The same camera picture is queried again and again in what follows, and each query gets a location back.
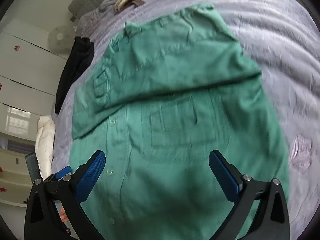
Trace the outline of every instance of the human hand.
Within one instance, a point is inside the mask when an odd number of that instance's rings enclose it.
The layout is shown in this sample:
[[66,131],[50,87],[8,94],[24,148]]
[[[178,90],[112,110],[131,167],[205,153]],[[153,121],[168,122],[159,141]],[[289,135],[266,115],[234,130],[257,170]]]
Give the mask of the human hand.
[[60,219],[61,219],[61,221],[62,221],[63,223],[66,223],[66,222],[69,221],[69,219],[68,219],[68,217],[67,217],[67,214],[66,214],[66,212],[65,212],[65,210],[64,210],[63,207],[61,207],[61,209],[60,209]]

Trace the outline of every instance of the shirt pocket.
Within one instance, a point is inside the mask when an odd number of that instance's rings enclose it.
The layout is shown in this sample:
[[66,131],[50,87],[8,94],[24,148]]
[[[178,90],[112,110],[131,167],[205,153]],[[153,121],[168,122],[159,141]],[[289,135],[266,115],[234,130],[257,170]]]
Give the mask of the shirt pocket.
[[93,78],[93,91],[94,95],[99,98],[107,94],[110,89],[106,70],[103,69]]
[[155,162],[195,162],[223,151],[229,128],[218,95],[202,90],[150,102],[142,110],[143,156]]

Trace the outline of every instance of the wrinkled fabric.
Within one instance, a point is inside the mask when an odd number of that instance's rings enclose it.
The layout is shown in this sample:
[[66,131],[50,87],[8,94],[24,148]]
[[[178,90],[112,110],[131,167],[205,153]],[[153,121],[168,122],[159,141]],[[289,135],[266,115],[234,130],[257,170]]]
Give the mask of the wrinkled fabric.
[[37,138],[35,152],[39,163],[42,179],[52,174],[51,162],[53,157],[53,141],[55,125],[49,115],[41,116],[37,122]]
[[127,23],[76,90],[72,135],[73,171],[96,150],[106,155],[82,203],[105,239],[210,239],[233,206],[209,167],[215,149],[289,192],[261,71],[210,4]]
[[306,172],[311,164],[312,141],[299,134],[290,153],[290,164],[301,172]]
[[132,21],[142,24],[197,2],[207,1],[215,6],[239,39],[244,54],[261,67],[263,88],[277,112],[289,149],[293,148],[299,134],[311,141],[311,161],[307,170],[298,170],[297,162],[289,166],[290,233],[291,239],[296,240],[320,203],[320,35],[312,18],[295,0],[144,1],[144,5],[138,8],[130,6],[118,14],[106,2],[100,10],[81,18],[77,35],[90,37],[95,43],[95,56],[91,66],[71,86],[60,115],[52,112],[57,130],[52,171],[69,165],[75,89],[92,74],[109,41],[124,28],[124,23]]

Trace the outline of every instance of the white wall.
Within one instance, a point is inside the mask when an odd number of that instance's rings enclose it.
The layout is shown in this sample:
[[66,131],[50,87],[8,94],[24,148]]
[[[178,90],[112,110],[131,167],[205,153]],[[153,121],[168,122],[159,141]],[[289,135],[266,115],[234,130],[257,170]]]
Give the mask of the white wall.
[[59,25],[73,25],[68,6],[72,0],[15,0],[6,15],[47,32]]
[[0,203],[0,215],[12,233],[19,239],[24,239],[24,219],[27,208]]

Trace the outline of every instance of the finger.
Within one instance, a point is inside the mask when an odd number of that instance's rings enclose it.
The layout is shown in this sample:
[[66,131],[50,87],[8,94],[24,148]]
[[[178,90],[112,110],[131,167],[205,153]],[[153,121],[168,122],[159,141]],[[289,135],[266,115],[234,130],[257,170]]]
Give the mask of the finger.
[[67,215],[62,215],[62,216],[60,216],[60,219],[61,220],[64,220],[64,219],[67,219],[68,217],[67,217]]
[[64,215],[65,213],[66,213],[66,212],[65,212],[64,208],[61,207],[61,209],[60,209],[60,215]]

